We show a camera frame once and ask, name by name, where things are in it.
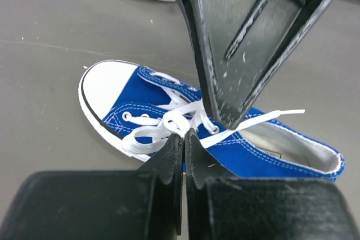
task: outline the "shoelace bow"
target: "shoelace bow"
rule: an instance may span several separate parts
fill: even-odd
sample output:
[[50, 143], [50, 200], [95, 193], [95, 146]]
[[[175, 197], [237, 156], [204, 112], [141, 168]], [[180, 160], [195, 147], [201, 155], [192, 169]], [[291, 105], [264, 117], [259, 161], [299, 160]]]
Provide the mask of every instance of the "shoelace bow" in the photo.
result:
[[[165, 73], [153, 72], [151, 75], [162, 77], [164, 80], [172, 81], [175, 84], [182, 84], [178, 79]], [[185, 134], [191, 128], [197, 130], [201, 124], [203, 124], [204, 128], [211, 134], [200, 140], [201, 145], [204, 148], [208, 148], [223, 141], [233, 133], [253, 125], [275, 119], [280, 115], [303, 114], [305, 112], [305, 110], [276, 110], [244, 120], [234, 130], [227, 129], [223, 132], [219, 132], [219, 127], [214, 125], [208, 118], [202, 100], [189, 103], [177, 95], [172, 89], [167, 87], [161, 88], [171, 99], [170, 104], [158, 106], [169, 110], [164, 114], [162, 119], [150, 118], [148, 115], [134, 117], [131, 116], [130, 113], [123, 113], [123, 118], [126, 121], [141, 125], [141, 127], [135, 128], [123, 138], [123, 150], [133, 154], [151, 154], [160, 150], [171, 134], [178, 134], [180, 137], [184, 138]], [[140, 143], [136, 140], [136, 138], [139, 137], [151, 137], [152, 143]]]

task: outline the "gray surface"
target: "gray surface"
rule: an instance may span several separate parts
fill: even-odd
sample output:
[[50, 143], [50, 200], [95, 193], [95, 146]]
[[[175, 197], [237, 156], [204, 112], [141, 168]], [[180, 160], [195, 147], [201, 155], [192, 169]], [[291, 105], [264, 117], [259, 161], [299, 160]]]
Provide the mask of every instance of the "gray surface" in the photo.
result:
[[[0, 0], [0, 6], [0, 218], [35, 171], [140, 166], [83, 116], [77, 97], [83, 66], [118, 58], [198, 84], [174, 3]], [[266, 111], [306, 109], [282, 120], [344, 154], [337, 185], [358, 224], [359, 18], [360, 0], [336, 0], [256, 102]]]

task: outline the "shoe tongue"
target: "shoe tongue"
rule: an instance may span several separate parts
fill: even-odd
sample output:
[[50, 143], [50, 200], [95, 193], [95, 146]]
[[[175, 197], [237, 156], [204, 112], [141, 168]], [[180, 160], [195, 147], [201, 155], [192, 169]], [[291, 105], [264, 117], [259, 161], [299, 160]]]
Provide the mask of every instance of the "shoe tongue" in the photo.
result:
[[153, 76], [154, 71], [145, 66], [139, 66], [129, 79], [114, 106], [123, 102], [141, 102], [152, 105], [167, 105], [171, 99], [160, 88], [167, 87], [185, 96], [190, 102], [201, 99], [199, 88], [190, 84], [178, 85], [174, 82]]
[[169, 89], [172, 89], [175, 92], [180, 93], [182, 96], [184, 96], [190, 102], [198, 101], [201, 99], [200, 88], [195, 87], [194, 85], [191, 85], [191, 84], [183, 83], [183, 82], [181, 82], [181, 84], [176, 84], [173, 81], [166, 80], [162, 77], [151, 75], [153, 72], [155, 72], [155, 71], [152, 69], [149, 69], [148, 67], [145, 67], [145, 66], [140, 66], [136, 70], [137, 75], [144, 81], [148, 82], [149, 84], [156, 85], [158, 87], [167, 87]]

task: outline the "white shoelace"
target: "white shoelace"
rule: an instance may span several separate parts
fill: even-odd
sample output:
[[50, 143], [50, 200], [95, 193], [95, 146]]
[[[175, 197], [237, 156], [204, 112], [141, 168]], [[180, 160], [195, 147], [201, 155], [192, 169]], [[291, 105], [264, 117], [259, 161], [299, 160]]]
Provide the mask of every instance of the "white shoelace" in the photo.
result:
[[[164, 80], [169, 80], [175, 84], [181, 85], [179, 80], [168, 74], [154, 72], [151, 75], [159, 76]], [[201, 124], [203, 124], [204, 128], [211, 134], [200, 140], [202, 146], [208, 148], [226, 139], [231, 134], [249, 128], [250, 126], [275, 119], [280, 115], [303, 114], [305, 112], [305, 110], [272, 111], [264, 115], [247, 119], [241, 122], [234, 130], [227, 129], [223, 132], [219, 132], [219, 127], [214, 125], [208, 118], [202, 100], [189, 103], [172, 89], [166, 87], [161, 88], [171, 99], [171, 102], [168, 105], [158, 106], [169, 110], [164, 114], [162, 119], [150, 118], [148, 115], [134, 117], [129, 112], [123, 113], [123, 119], [125, 121], [142, 125], [123, 138], [123, 150], [133, 154], [154, 153], [165, 145], [165, 142], [172, 133], [178, 134], [180, 137], [184, 138], [190, 128], [197, 130]], [[140, 143], [136, 140], [138, 137], [151, 137], [152, 143]]]

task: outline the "blue canvas fabric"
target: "blue canvas fabric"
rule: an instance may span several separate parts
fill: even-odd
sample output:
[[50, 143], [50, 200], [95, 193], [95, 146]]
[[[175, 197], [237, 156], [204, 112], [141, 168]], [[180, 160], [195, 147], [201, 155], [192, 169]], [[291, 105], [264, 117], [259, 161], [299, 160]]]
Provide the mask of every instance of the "blue canvas fabric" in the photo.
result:
[[[176, 84], [158, 76], [153, 76], [153, 72], [154, 71], [148, 67], [139, 66], [112, 109], [103, 119], [103, 122], [122, 138], [128, 135], [134, 128], [139, 127], [134, 123], [124, 121], [122, 118], [124, 112], [130, 112], [133, 116], [148, 114], [153, 118], [162, 117], [166, 112], [166, 110], [156, 106], [170, 102], [168, 95], [159, 86], [176, 90], [190, 102], [201, 99], [201, 91], [199, 88], [186, 83]], [[264, 113], [252, 108], [247, 114], [246, 119], [262, 114]], [[212, 120], [212, 122], [219, 126], [220, 131], [225, 130], [223, 126], [217, 124], [215, 121]], [[334, 155], [338, 155], [340, 160], [339, 166], [330, 173], [323, 173], [306, 166], [288, 162], [256, 148], [243, 138], [240, 133], [234, 133], [207, 150], [226, 168], [234, 174], [243, 177], [314, 177], [335, 181], [344, 170], [344, 158], [335, 149], [310, 139], [277, 120], [270, 120], [267, 124], [282, 128], [314, 144], [327, 147], [329, 151], [334, 152]], [[198, 132], [199, 138], [202, 139], [209, 135], [208, 131], [200, 125]], [[139, 141], [142, 143], [150, 143], [151, 138], [140, 138]]]

